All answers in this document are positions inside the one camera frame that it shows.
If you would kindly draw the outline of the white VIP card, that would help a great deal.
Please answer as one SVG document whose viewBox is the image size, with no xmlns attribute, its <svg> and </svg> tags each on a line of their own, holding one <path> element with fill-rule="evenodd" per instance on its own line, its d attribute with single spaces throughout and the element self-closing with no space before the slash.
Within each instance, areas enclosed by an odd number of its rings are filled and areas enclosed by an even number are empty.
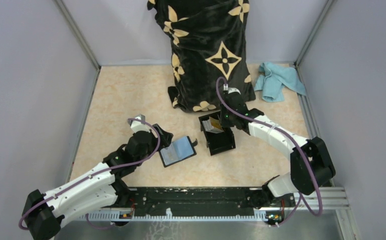
<svg viewBox="0 0 386 240">
<path fill-rule="evenodd" d="M 169 147 L 163 148 L 159 151 L 162 163 L 164 167 L 168 167 L 180 161 L 180 158 L 175 148 L 170 145 Z"/>
</svg>

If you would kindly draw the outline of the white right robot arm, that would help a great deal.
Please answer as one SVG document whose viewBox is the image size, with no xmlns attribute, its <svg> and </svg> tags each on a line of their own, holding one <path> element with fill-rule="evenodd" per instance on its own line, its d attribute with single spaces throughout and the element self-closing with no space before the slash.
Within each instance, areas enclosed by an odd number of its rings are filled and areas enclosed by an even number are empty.
<svg viewBox="0 0 386 240">
<path fill-rule="evenodd" d="M 248 109 L 240 92 L 230 88 L 221 96 L 220 122 L 267 142 L 290 161 L 290 171 L 268 180 L 262 186 L 262 199 L 268 206 L 277 205 L 282 196 L 293 193 L 310 195 L 315 185 L 328 183 L 335 168 L 325 142 L 291 133 L 270 120 L 258 109 Z"/>
</svg>

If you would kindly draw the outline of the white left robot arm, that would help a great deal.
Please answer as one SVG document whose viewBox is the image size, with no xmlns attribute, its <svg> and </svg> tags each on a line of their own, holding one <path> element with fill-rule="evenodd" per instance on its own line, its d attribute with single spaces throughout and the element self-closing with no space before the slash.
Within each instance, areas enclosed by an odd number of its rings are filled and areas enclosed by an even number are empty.
<svg viewBox="0 0 386 240">
<path fill-rule="evenodd" d="M 47 192 L 38 189 L 26 200 L 19 228 L 35 240 L 49 240 L 80 216 L 104 207 L 132 207 L 133 194 L 122 178 L 168 147 L 173 134 L 158 124 L 131 119 L 133 135 L 126 144 L 80 177 Z"/>
</svg>

